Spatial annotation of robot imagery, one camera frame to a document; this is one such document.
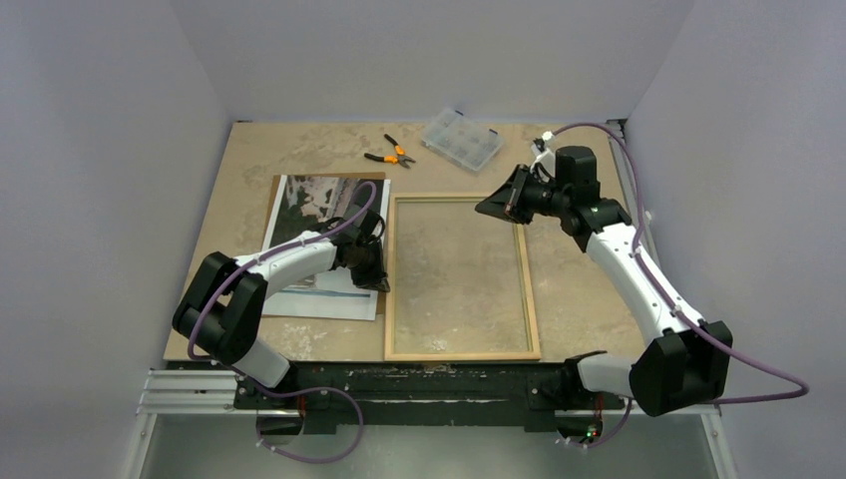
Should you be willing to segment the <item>glossy photo print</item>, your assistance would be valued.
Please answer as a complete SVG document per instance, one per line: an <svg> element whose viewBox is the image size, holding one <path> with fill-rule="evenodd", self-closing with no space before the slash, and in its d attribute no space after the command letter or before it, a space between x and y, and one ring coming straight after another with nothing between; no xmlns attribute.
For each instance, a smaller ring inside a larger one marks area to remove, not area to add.
<svg viewBox="0 0 846 479"><path fill-rule="evenodd" d="M282 176L273 188L262 247L268 249L293 240L308 227L340 219L350 205L364 205L370 190L354 193L364 182L363 178L340 176ZM384 269L382 236L390 182L378 178L373 183L376 196L370 212L344 233L350 236L355 229L373 229L364 235L362 244L374 251L376 266L356 270L338 266L299 279L270 296L264 303L263 314L344 320L376 318L379 290L369 286L378 282L366 276Z"/></svg>

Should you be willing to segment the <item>green wooden picture frame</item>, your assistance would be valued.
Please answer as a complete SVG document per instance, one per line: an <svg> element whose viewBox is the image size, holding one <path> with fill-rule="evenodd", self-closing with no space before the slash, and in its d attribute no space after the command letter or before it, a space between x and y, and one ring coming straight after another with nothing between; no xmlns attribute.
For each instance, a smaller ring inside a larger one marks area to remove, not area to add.
<svg viewBox="0 0 846 479"><path fill-rule="evenodd" d="M541 359L524 230L476 213L482 198L391 196L386 360Z"/></svg>

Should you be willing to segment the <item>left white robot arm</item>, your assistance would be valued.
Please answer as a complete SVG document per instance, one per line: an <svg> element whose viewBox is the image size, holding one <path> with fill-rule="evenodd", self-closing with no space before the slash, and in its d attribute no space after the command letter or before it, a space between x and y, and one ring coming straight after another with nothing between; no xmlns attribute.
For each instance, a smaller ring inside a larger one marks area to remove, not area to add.
<svg viewBox="0 0 846 479"><path fill-rule="evenodd" d="M380 236L384 218L373 211L348 213L309 227L265 251L230 257L208 254L184 293L172 328L198 349L255 380L271 407L296 398L295 367L258 336L265 301L312 275L346 268L359 289L386 292L388 276Z"/></svg>

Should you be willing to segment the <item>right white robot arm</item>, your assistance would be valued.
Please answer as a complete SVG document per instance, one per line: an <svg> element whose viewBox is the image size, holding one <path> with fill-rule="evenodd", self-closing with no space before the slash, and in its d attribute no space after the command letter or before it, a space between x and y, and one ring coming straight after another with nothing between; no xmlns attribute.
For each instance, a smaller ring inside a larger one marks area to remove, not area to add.
<svg viewBox="0 0 846 479"><path fill-rule="evenodd" d="M560 380L563 398L583 406L598 393L612 393L633 399L649 416L719 398L733 341L727 325L705 321L673 298L675 290L664 276L644 272L653 261L622 205L602 196L590 148L561 147L553 156L553 173L544 165L519 165L475 211L516 225L527 225L536 215L559 220L562 231L611 280L645 344L636 360L602 351L567 360Z"/></svg>

